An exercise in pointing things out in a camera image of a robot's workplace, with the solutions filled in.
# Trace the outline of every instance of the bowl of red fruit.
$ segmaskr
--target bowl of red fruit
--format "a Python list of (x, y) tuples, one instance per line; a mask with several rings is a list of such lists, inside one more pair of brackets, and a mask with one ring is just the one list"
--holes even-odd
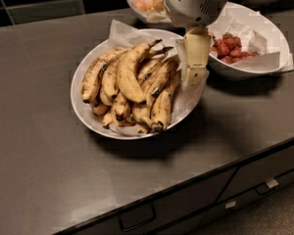
[(209, 25), (209, 67), (224, 78), (242, 80), (279, 72), (290, 58), (283, 33), (271, 21), (228, 2)]

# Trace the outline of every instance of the gray countertop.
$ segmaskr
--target gray countertop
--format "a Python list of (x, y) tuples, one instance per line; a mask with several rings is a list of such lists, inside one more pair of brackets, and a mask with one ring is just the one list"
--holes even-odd
[[(264, 8), (294, 55), (294, 0)], [(74, 72), (130, 10), (0, 28), (0, 234), (51, 234), (294, 139), (294, 71), (231, 82), (211, 73), (196, 109), (136, 141), (88, 130)]]

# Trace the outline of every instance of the bunch of bananas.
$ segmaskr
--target bunch of bananas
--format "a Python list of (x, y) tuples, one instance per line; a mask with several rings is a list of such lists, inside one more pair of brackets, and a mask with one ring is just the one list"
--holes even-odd
[(180, 81), (179, 58), (168, 57), (172, 47), (154, 50), (162, 42), (112, 48), (88, 67), (81, 99), (102, 126), (138, 124), (139, 133), (161, 132), (171, 121), (172, 96)]

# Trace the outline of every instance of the floor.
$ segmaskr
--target floor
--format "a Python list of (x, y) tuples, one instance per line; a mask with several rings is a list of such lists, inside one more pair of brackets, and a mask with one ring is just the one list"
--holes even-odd
[(294, 183), (188, 235), (294, 235)]

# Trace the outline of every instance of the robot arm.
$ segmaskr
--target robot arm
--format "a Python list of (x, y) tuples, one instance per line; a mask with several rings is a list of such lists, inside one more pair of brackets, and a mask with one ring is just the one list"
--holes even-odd
[(207, 25), (213, 23), (228, 0), (165, 0), (172, 23), (185, 28), (184, 49), (187, 67), (182, 87), (201, 82), (209, 58), (210, 36)]

